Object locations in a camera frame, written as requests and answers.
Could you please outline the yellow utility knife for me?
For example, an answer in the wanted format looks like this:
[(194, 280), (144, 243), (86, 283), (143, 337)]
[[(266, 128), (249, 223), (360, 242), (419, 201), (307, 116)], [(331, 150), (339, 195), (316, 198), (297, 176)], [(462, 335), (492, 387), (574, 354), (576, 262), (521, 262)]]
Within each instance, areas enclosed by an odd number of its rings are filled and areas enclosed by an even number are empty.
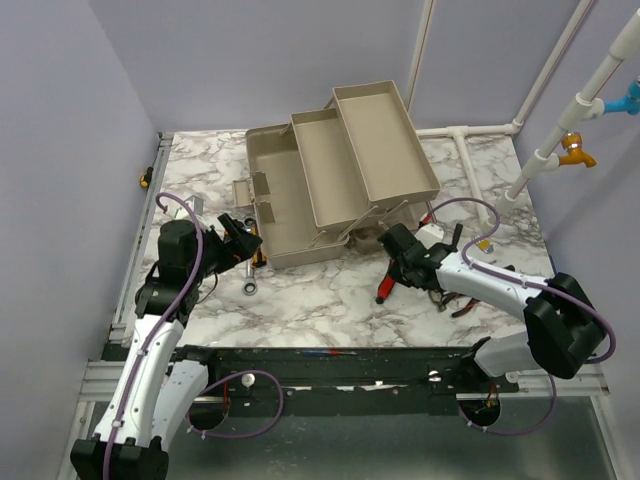
[[(254, 224), (251, 227), (251, 231), (254, 235), (258, 235), (258, 227), (256, 224)], [(261, 247), (259, 247), (256, 252), (254, 253), (253, 259), (252, 259), (252, 266), (254, 269), (259, 269), (264, 267), (267, 264), (267, 259), (266, 256), (262, 250)]]

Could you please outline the red black handled tool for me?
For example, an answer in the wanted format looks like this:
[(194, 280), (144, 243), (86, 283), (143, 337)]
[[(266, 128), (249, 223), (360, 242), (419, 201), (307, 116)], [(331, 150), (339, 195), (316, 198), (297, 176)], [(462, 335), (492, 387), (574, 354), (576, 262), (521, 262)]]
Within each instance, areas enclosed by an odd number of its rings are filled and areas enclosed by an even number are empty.
[(395, 280), (389, 274), (384, 276), (376, 291), (375, 302), (378, 305), (383, 304), (387, 300), (393, 291), (395, 284)]

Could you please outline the orange black needle-nose pliers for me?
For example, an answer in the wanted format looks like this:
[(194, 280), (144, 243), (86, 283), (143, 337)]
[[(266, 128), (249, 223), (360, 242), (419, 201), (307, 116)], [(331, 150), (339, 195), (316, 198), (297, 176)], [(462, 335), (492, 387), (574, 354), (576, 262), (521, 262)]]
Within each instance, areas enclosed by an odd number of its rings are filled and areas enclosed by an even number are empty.
[(451, 317), (452, 317), (452, 318), (460, 318), (460, 317), (463, 317), (463, 316), (467, 315), (468, 313), (470, 313), (470, 312), (473, 310), (473, 308), (474, 308), (478, 303), (479, 303), (479, 301), (478, 301), (478, 300), (476, 300), (476, 299), (470, 299), (470, 300), (467, 302), (467, 304), (466, 304), (463, 308), (461, 308), (460, 310), (457, 310), (457, 311), (453, 312), (453, 313), (451, 314)]

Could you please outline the translucent brown tool box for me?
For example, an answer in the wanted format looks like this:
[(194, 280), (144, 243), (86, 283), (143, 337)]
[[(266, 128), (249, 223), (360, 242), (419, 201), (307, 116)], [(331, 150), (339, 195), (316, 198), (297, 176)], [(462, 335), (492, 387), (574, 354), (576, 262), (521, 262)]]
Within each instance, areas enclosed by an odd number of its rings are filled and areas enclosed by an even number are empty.
[(336, 87), (320, 110), (247, 130), (245, 145), (234, 200), (253, 208), (274, 269), (337, 259), (354, 231), (405, 221), (441, 190), (392, 80)]

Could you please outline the yellow black claw hammer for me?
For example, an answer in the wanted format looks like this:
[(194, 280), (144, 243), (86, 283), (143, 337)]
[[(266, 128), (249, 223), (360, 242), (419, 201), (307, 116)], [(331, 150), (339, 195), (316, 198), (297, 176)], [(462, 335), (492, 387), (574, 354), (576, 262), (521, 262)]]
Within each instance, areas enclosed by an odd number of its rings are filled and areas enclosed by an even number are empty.
[(441, 290), (429, 290), (429, 299), (436, 306), (439, 312), (443, 312), (447, 308), (447, 304), (451, 302), (456, 294), (452, 292), (443, 292)]

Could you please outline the small black-handled ball hammer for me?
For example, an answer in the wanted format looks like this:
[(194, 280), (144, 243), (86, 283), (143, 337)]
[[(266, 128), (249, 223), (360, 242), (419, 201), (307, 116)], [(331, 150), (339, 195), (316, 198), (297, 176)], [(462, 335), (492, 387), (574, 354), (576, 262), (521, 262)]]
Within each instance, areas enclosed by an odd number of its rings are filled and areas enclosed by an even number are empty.
[(453, 231), (453, 235), (452, 235), (452, 239), (451, 239), (451, 248), (456, 251), (461, 235), (462, 235), (462, 231), (463, 231), (463, 225), (461, 223), (457, 223), (455, 225), (454, 231)]

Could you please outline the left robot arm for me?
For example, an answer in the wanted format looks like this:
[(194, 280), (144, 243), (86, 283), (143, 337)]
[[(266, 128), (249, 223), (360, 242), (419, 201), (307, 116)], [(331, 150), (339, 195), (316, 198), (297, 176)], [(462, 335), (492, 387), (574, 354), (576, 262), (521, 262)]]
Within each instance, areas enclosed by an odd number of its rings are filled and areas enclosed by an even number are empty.
[(158, 258), (135, 296), (133, 338), (108, 408), (70, 460), (81, 479), (163, 479), (169, 448), (199, 393), (214, 393), (222, 380), (208, 353), (172, 359), (199, 287), (210, 276), (250, 260), (262, 240), (223, 214), (218, 234), (183, 216), (160, 228)]

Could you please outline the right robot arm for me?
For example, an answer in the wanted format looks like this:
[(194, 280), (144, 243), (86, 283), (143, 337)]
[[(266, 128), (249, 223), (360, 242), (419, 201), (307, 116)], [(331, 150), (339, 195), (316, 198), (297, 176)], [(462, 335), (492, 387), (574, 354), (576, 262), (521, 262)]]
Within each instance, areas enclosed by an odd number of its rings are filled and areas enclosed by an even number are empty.
[(480, 392), (508, 372), (542, 369), (571, 379), (592, 360), (607, 330), (580, 284), (559, 273), (551, 279), (518, 275), (477, 261), (450, 244), (427, 247), (416, 233), (396, 224), (378, 237), (390, 259), (390, 277), (424, 291), (440, 290), (476, 299), (523, 322), (525, 330), (477, 342), (460, 367), (460, 379)]

